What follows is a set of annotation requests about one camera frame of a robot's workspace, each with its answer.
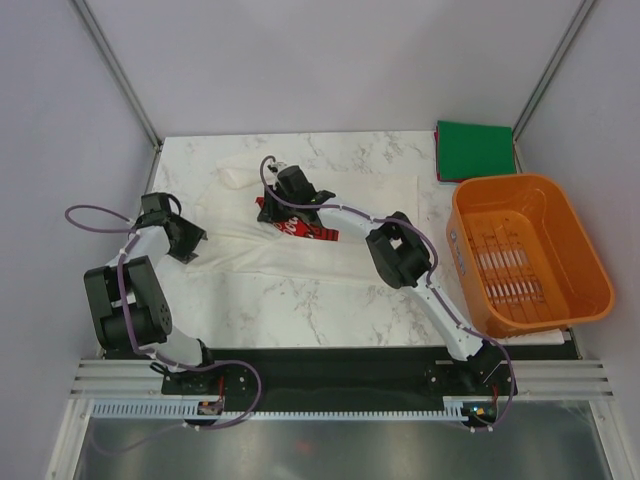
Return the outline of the white coca-cola t-shirt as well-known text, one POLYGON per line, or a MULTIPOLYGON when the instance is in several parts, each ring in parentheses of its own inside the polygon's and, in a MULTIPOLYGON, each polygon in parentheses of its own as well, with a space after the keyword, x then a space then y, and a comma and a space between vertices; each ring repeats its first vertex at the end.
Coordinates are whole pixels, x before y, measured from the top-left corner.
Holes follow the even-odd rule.
MULTIPOLYGON (((363 238, 343 230, 313 233, 299 219, 274 225, 258 221, 264 200, 260 159, 237 155, 218 160, 211 183, 193 208, 193 222, 207 233, 196 249, 189 273, 261 273, 352 285, 379 285, 363 238)), ((406 214, 418 218, 418 178, 403 174, 365 174, 311 170, 320 189, 372 216, 406 214)))

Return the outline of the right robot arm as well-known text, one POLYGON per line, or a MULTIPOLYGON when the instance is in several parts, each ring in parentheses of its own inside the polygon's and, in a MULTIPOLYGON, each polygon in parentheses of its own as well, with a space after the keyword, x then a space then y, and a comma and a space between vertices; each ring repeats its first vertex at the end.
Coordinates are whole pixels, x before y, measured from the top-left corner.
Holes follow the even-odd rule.
POLYGON ((477 394, 493 383, 506 355, 504 347, 477 332, 435 281, 437 253, 406 215, 376 218, 325 191, 306 204, 279 197, 269 184, 264 192, 266 203, 276 202, 295 215, 310 213, 322 226, 364 240, 383 282, 411 298, 444 340, 450 357, 463 362, 457 371, 460 386, 477 394))

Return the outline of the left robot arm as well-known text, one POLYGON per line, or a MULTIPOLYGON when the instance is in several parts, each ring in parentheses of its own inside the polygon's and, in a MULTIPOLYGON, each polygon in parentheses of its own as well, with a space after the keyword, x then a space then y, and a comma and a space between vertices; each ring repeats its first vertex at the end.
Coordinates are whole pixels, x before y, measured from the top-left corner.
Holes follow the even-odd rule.
POLYGON ((185 382, 198 393, 215 389, 220 371, 207 361, 204 343, 173 324, 156 267, 165 257, 189 263, 206 238, 202 228, 176 212, 147 210, 116 256, 84 274, 94 331, 104 352, 148 357, 185 370, 185 382))

